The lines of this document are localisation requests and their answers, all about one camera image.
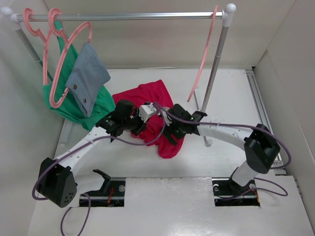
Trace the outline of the red t shirt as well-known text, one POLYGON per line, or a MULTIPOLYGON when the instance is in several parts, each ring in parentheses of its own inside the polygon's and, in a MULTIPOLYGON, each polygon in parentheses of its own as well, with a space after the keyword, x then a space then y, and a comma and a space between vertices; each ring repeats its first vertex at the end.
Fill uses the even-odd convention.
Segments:
MULTIPOLYGON (((134 103, 135 106, 139 107, 145 102, 157 102, 163 107, 171 108, 173 101, 168 93, 168 90, 162 80, 156 82, 150 82, 147 84, 141 84, 136 88, 126 90, 113 95, 115 103, 120 100, 128 100, 134 103)), ((163 127, 163 120, 158 116, 153 116, 147 123, 146 129, 142 131, 138 136, 131 134, 133 138, 143 140, 145 143, 151 142, 158 136, 163 127)), ((163 159, 173 158, 180 151, 184 140, 181 139, 174 146, 172 145, 165 136, 160 136, 159 139, 153 142, 158 148, 158 155, 163 159)))

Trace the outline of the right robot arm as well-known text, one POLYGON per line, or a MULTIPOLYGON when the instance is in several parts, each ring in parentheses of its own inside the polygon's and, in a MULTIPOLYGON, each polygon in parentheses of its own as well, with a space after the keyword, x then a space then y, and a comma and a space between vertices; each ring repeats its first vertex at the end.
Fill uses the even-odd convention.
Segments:
POLYGON ((245 152, 246 160, 233 171, 227 181, 227 187, 232 194, 248 188, 258 174, 268 173, 280 152, 279 144, 262 124, 249 130, 230 125, 206 124, 201 121, 207 116, 206 113, 195 111, 190 114, 179 104, 162 114, 166 122, 164 136, 173 145, 186 134, 195 134, 227 142, 245 152))

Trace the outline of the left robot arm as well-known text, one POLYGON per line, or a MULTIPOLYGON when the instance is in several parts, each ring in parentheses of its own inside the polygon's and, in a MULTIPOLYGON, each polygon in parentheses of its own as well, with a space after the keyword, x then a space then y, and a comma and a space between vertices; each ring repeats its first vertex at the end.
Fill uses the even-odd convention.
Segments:
POLYGON ((125 130, 134 135, 139 134, 156 111, 152 103, 136 107, 128 100, 119 101, 114 111, 99 120, 74 147, 55 159, 46 158, 42 161, 32 197, 38 201, 50 200, 63 208, 70 206, 73 200, 84 193, 106 194, 111 182, 108 174, 99 169, 86 175, 79 174, 91 158, 92 149, 100 141, 108 145, 118 140, 125 130))

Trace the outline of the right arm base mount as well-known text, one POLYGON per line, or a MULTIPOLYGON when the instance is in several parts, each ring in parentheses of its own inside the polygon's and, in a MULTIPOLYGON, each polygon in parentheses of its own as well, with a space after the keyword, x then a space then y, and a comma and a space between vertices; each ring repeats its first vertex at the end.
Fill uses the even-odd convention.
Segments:
POLYGON ((212 178, 214 203, 216 207, 259 207, 255 181, 250 180, 241 187, 229 178, 212 178))

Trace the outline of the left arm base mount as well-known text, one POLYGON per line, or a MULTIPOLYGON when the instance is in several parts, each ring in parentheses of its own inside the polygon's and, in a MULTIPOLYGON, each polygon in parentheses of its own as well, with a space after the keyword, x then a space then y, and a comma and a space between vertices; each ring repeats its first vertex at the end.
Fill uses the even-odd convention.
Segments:
POLYGON ((89 183, 93 186, 88 187, 81 194, 79 199, 80 207, 87 207, 88 197, 91 200, 91 207, 124 207, 125 205, 125 190, 126 178, 125 177, 110 177, 105 172, 94 169, 93 177, 89 183))

